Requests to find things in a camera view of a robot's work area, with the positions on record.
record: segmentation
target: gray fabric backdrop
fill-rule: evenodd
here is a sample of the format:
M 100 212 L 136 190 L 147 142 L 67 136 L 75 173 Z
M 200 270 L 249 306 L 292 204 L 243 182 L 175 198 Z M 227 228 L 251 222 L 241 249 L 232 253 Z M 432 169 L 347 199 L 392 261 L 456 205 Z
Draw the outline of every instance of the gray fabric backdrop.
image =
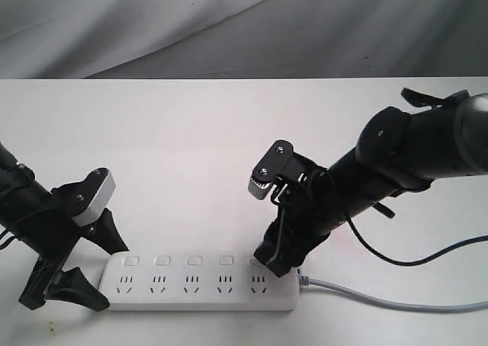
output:
M 488 75 L 486 0 L 0 0 L 0 78 Z

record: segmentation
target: white table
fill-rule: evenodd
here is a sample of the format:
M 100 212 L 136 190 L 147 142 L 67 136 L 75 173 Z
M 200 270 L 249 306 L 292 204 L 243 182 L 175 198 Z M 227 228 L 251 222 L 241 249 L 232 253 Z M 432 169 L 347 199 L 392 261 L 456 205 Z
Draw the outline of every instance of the white table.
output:
M 275 81 L 0 81 L 0 140 L 46 188 L 109 167 L 109 207 L 126 243 L 138 248 L 251 251 L 275 216 L 248 194 L 250 171 L 276 139 L 322 165 L 356 142 L 387 105 L 413 109 L 403 86 L 445 96 L 488 91 L 488 78 Z M 387 200 L 397 217 L 357 217 L 384 253 L 413 260 L 488 232 L 488 178 L 439 181 L 423 194 Z M 347 226 L 303 266 L 389 300 L 459 304 L 488 298 L 488 245 L 462 248 L 418 268 L 396 268 L 366 252 Z M 20 242 L 0 252 L 1 345 L 458 345 L 486 344 L 488 311 L 455 316 L 378 309 L 303 291 L 288 313 L 95 313 L 48 302 L 17 303 L 36 254 Z M 107 260 L 80 242 L 65 268 L 97 284 Z

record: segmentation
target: power cord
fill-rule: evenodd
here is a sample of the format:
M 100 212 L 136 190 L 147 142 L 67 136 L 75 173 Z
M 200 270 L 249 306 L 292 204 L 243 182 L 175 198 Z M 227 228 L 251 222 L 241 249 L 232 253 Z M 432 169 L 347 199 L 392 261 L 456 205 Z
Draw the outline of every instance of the power cord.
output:
M 421 264 L 426 264 L 427 262 L 430 262 L 432 260 L 435 260 L 436 258 L 441 257 L 442 255 L 445 255 L 446 253 L 449 253 L 450 251 L 454 251 L 455 249 L 464 247 L 465 245 L 472 245 L 474 243 L 478 242 L 486 242 L 488 241 L 488 235 L 482 235 L 480 237 L 474 237 L 470 239 L 465 239 L 464 241 L 460 241 L 458 243 L 454 243 L 453 245 L 449 245 L 448 247 L 442 249 L 441 251 L 438 251 L 434 253 L 433 255 L 427 256 L 426 258 L 422 258 L 420 260 L 416 261 L 398 261 L 394 260 L 392 258 L 387 257 L 386 255 L 383 255 L 373 247 L 371 247 L 366 240 L 359 234 L 358 229 L 352 222 L 351 216 L 349 215 L 349 212 L 347 211 L 344 202 L 342 201 L 341 194 L 339 190 L 337 189 L 336 183 L 334 181 L 334 177 L 330 174 L 329 170 L 327 168 L 321 168 L 320 171 L 327 176 L 329 181 L 332 184 L 332 187 L 335 191 L 335 195 L 339 201 L 339 205 L 342 208 L 342 212 L 344 213 L 344 217 L 347 220 L 349 227 L 351 228 L 352 232 L 358 239 L 358 241 L 373 255 L 377 256 L 378 258 L 382 259 L 383 261 L 386 261 L 390 264 L 394 264 L 396 266 L 404 266 L 404 267 L 412 267 L 412 266 L 420 266 Z
M 315 287 L 323 287 L 325 289 L 332 290 L 337 293 L 346 295 L 349 299 L 352 299 L 360 303 L 366 303 L 372 306 L 378 306 L 380 308 L 394 309 L 394 310 L 400 310 L 404 312 L 448 314 L 448 313 L 476 312 L 478 310 L 488 309 L 488 302 L 463 304 L 459 306 L 427 306 L 422 304 L 398 303 L 389 300 L 375 298 L 374 296 L 359 293 L 356 290 L 349 289 L 341 285 L 332 284 L 327 281 L 311 279 L 308 276 L 304 276 L 304 275 L 298 275 L 298 281 L 302 287 L 308 287 L 309 285 Z

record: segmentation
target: power strip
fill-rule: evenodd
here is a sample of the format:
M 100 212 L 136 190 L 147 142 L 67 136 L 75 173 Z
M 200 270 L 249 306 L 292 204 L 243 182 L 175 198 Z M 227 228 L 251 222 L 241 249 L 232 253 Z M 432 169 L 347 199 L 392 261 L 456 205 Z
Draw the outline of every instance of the power strip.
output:
M 119 252 L 108 260 L 99 290 L 109 310 L 292 310 L 297 271 L 277 278 L 251 255 Z

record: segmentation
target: gray power cable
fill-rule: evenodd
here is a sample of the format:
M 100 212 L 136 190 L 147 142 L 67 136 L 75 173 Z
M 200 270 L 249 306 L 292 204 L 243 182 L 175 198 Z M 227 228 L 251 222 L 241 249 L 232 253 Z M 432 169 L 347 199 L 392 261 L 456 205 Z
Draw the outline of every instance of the gray power cable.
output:
M 363 293 L 359 293 L 356 290 L 342 287 L 340 285 L 332 284 L 327 281 L 321 281 L 316 279 L 310 279 L 308 276 L 299 275 L 300 285 L 307 287 L 314 285 L 316 287 L 323 287 L 329 290 L 336 291 L 338 293 L 348 296 L 350 299 L 370 304 L 372 306 L 379 306 L 381 308 L 401 310 L 404 312 L 420 312 L 420 313 L 466 313 L 476 312 L 478 310 L 488 309 L 488 302 L 463 304 L 459 306 L 426 306 L 422 304 L 406 304 L 391 302 L 389 300 L 383 300 L 369 296 Z

